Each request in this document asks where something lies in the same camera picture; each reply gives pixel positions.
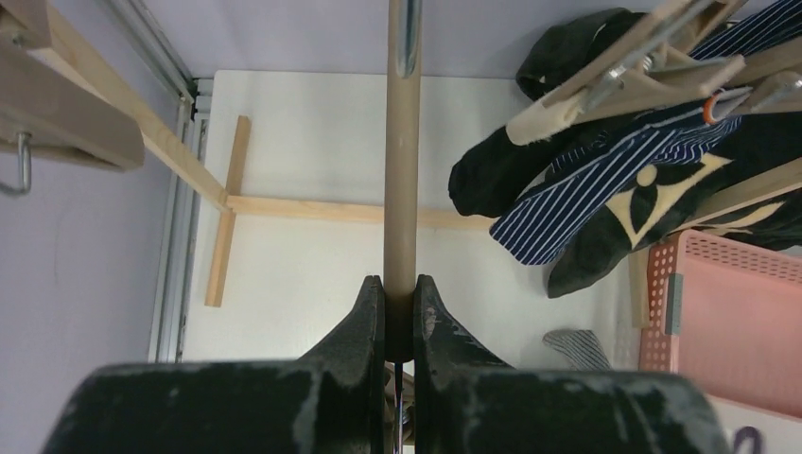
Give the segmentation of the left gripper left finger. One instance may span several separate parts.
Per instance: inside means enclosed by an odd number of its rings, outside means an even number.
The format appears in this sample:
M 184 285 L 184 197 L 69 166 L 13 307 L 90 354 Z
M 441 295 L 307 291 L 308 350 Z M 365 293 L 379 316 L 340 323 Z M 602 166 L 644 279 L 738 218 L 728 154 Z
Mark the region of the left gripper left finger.
M 122 364 L 88 375 L 46 453 L 381 453 L 384 290 L 294 360 Z

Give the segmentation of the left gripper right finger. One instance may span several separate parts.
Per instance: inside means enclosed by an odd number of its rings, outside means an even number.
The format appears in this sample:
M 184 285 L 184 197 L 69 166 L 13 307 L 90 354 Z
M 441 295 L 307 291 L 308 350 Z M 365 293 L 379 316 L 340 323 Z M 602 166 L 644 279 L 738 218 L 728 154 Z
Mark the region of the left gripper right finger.
M 679 375 L 520 370 L 445 308 L 432 277 L 414 293 L 419 453 L 726 453 L 703 394 Z

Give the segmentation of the grey striped underwear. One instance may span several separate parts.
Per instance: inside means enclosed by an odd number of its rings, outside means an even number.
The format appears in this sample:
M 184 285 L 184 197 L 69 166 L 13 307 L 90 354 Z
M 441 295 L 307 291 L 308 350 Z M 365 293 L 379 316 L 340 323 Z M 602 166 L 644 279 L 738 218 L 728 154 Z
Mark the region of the grey striped underwear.
M 543 343 L 562 354 L 576 371 L 610 371 L 612 366 L 592 330 L 558 329 L 546 333 Z

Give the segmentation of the black underwear beige waistband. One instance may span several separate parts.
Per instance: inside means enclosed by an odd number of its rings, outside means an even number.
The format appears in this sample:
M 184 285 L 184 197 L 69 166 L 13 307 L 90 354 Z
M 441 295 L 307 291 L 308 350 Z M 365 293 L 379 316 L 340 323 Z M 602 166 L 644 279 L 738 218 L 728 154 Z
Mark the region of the black underwear beige waistband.
M 642 16 L 614 8 L 550 27 L 519 67 L 518 88 L 531 100 L 540 98 L 598 57 Z M 603 132 L 614 131 L 633 117 L 629 113 L 574 125 L 526 146 L 512 144 L 500 128 L 452 167 L 449 198 L 463 216 L 497 218 L 557 157 L 591 145 Z

